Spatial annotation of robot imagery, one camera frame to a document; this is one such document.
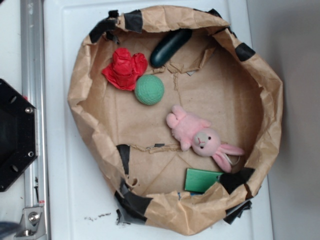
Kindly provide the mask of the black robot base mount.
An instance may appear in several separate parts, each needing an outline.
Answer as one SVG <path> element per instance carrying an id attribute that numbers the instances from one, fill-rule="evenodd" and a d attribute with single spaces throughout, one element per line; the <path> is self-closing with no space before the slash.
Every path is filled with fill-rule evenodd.
<path id="1" fill-rule="evenodd" d="M 0 191 L 7 191 L 37 157 L 36 108 L 0 80 Z"/>

